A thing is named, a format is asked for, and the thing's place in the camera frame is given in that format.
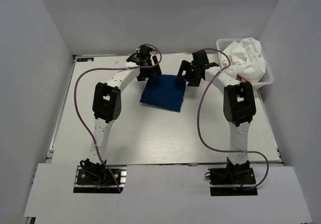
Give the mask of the blue t shirt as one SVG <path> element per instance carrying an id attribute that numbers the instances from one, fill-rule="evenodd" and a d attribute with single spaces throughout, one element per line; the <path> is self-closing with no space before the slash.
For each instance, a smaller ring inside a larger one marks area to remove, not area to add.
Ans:
<path id="1" fill-rule="evenodd" d="M 184 100 L 186 82 L 174 75 L 150 77 L 140 97 L 140 103 L 180 112 Z"/>

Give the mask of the pink t shirt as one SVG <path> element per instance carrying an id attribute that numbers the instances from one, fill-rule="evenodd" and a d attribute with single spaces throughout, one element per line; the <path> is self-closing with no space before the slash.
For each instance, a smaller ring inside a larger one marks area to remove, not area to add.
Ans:
<path id="1" fill-rule="evenodd" d="M 247 81 L 246 79 L 244 79 L 243 77 L 241 77 L 241 76 L 239 76 L 239 75 L 237 75 L 236 79 L 237 79 L 238 81 L 240 81 L 240 82 L 246 82 L 246 81 Z"/>

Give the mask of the white t shirt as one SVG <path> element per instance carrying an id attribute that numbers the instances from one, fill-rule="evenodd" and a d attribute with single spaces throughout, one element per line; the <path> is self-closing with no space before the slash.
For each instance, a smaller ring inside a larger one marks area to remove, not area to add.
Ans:
<path id="1" fill-rule="evenodd" d="M 249 37 L 240 41 L 232 41 L 222 49 L 221 67 L 232 78 L 237 75 L 249 82 L 258 82 L 266 72 L 266 60 L 262 54 L 262 47 L 258 40 Z"/>

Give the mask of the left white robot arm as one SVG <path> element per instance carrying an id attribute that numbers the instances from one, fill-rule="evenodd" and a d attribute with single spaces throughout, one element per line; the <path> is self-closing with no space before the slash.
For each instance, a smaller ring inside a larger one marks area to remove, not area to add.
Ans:
<path id="1" fill-rule="evenodd" d="M 93 164 L 107 162 L 107 144 L 111 128 L 121 113 L 121 94 L 136 78 L 144 81 L 155 75 L 160 75 L 161 69 L 156 55 L 159 52 L 152 45 L 145 44 L 138 47 L 135 53 L 126 59 L 124 68 L 118 71 L 106 83 L 95 86 L 93 106 L 94 130 L 92 145 L 87 161 Z"/>

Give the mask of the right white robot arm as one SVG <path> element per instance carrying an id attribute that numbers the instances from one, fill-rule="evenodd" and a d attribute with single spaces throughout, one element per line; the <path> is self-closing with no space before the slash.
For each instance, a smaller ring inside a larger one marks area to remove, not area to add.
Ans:
<path id="1" fill-rule="evenodd" d="M 184 77 L 188 86 L 198 87 L 201 80 L 208 82 L 205 88 L 197 112 L 197 131 L 203 145 L 210 150 L 227 153 L 227 179 L 232 183 L 240 182 L 245 173 L 249 171 L 250 163 L 247 155 L 248 131 L 253 116 L 256 114 L 256 105 L 252 84 L 240 82 L 227 73 L 225 68 L 209 62 L 205 50 L 192 54 L 192 62 L 181 62 L 177 78 Z M 205 94 L 213 85 L 223 94 L 223 114 L 230 127 L 230 149 L 218 150 L 207 145 L 201 135 L 200 111 Z"/>

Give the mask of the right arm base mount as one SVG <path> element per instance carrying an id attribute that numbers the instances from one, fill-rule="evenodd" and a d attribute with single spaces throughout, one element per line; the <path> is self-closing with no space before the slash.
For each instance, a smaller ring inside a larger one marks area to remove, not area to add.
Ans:
<path id="1" fill-rule="evenodd" d="M 225 168 L 211 168 L 204 174 L 209 180 L 211 196 L 257 196 L 255 174 L 250 168 L 246 174 L 241 174 L 232 180 Z"/>

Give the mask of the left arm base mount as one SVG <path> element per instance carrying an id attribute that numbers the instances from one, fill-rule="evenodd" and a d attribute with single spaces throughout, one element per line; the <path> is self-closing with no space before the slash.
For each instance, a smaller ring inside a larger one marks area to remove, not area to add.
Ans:
<path id="1" fill-rule="evenodd" d="M 77 166 L 73 192 L 91 194 L 120 194 L 126 181 L 126 167 L 112 166 L 82 160 Z"/>

